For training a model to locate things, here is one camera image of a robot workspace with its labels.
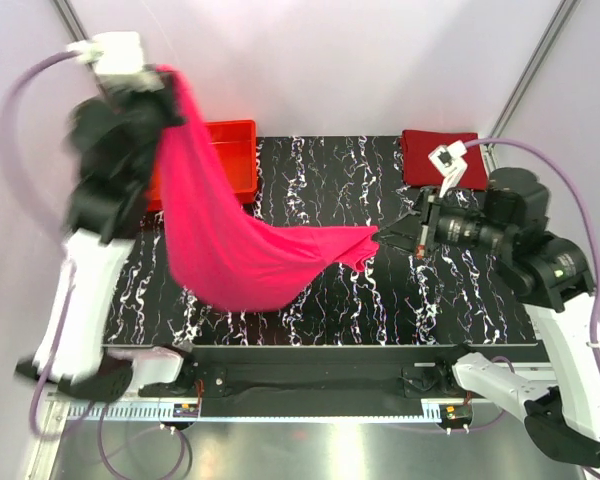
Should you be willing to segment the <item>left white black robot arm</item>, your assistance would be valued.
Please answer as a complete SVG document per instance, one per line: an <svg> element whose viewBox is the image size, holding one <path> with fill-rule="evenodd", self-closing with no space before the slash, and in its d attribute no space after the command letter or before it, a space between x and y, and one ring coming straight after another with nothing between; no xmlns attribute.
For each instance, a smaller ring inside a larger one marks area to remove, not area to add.
<svg viewBox="0 0 600 480"><path fill-rule="evenodd" d="M79 168L60 281L43 341L15 372L73 399L114 402L139 371L132 356L109 354L102 339L118 276L148 210L161 137L185 122L173 74L156 76L155 90L116 87L111 103L94 97L72 112L68 141Z"/></svg>

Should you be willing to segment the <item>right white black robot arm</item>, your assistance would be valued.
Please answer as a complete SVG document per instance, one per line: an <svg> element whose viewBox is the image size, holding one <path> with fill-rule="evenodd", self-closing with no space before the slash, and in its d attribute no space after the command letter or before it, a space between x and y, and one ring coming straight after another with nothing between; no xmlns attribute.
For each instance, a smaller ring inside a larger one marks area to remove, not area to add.
<svg viewBox="0 0 600 480"><path fill-rule="evenodd" d="M600 378L593 341L596 285L574 242L547 229L549 190L522 168L488 178L479 209L453 207L424 188L418 209L382 228L381 245L416 258L440 246L484 251L534 326L553 368L551 383L532 382L468 345L438 356L423 375L446 396L474 393L517 418L535 446L562 463L600 469Z"/></svg>

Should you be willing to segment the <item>bright pink t-shirt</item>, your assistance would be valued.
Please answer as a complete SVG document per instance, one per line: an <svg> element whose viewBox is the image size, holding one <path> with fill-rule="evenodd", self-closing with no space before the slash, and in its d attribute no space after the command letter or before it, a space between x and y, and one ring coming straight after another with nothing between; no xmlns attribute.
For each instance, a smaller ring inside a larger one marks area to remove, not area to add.
<svg viewBox="0 0 600 480"><path fill-rule="evenodd" d="M226 312L267 312L290 304L340 263L361 272L379 245L376 226L276 227L236 198L184 75L171 75L183 125L162 134L157 166L168 267L174 280Z"/></svg>

